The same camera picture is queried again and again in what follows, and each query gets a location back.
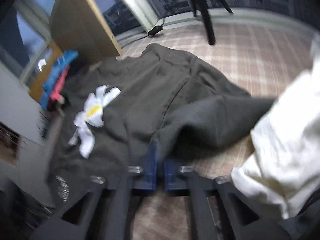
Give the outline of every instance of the pink cloth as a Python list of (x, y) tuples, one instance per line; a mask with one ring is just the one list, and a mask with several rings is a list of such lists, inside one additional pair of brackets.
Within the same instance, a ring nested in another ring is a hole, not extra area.
[(66, 76), (68, 74), (68, 70), (69, 70), (70, 66), (67, 66), (61, 73), (60, 77), (58, 78), (56, 84), (54, 85), (54, 88), (50, 94), (50, 99), (52, 101), (59, 101), (62, 97), (62, 95), (60, 95), (60, 92), (64, 86), (64, 80), (66, 79)]

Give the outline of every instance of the white cloth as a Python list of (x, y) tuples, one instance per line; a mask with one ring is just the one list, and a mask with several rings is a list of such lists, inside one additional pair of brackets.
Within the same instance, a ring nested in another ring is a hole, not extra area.
[(255, 147), (236, 188), (262, 203), (278, 204), (283, 219), (295, 216), (320, 186), (320, 55), (304, 70), (251, 131)]
[(78, 143), (78, 137), (80, 137), (81, 144), (79, 151), (84, 158), (89, 157), (95, 141), (86, 123), (95, 127), (102, 127), (104, 125), (102, 120), (103, 108), (120, 94), (118, 88), (112, 88), (110, 92), (106, 93), (107, 87), (108, 86), (100, 86), (96, 89), (96, 94), (90, 93), (84, 103), (84, 111), (79, 112), (73, 121), (74, 125), (78, 128), (68, 143), (69, 145), (76, 145)]

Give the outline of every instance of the flower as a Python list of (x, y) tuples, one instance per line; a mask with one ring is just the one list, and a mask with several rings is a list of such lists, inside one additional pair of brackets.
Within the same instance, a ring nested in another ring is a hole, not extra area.
[(118, 88), (112, 88), (110, 92), (106, 93), (108, 87), (97, 87), (96, 94), (90, 93), (84, 103), (84, 111), (79, 112), (73, 121), (74, 125), (78, 128), (68, 144), (76, 145), (78, 137), (80, 137), (80, 154), (86, 159), (89, 157), (94, 146), (94, 136), (88, 128), (87, 123), (95, 127), (102, 127), (104, 125), (102, 120), (103, 108), (120, 94)]

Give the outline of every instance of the wooden panel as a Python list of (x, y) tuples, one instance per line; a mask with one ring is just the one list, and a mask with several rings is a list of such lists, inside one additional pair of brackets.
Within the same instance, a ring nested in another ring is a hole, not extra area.
[(122, 52), (94, 0), (56, 0), (50, 17), (52, 39), (62, 49), (79, 52), (91, 65)]
[(40, 102), (43, 93), (42, 84), (47, 81), (51, 72), (51, 67), (56, 62), (57, 58), (61, 57), (63, 54), (62, 50), (54, 42), (50, 42), (48, 47), (52, 50), (52, 53), (48, 60), (46, 60), (47, 65), (42, 67), (42, 72), (36, 75), (35, 80), (29, 87), (29, 95), (38, 103)]

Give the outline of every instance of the yellow flower center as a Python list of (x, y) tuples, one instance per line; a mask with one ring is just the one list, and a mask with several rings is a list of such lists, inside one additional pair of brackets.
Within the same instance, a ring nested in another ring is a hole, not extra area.
[(89, 118), (90, 116), (94, 115), (97, 111), (99, 111), (100, 109), (102, 109), (101, 105), (94, 105), (92, 107), (90, 107), (90, 109), (88, 110), (87, 114), (85, 115), (86, 118)]

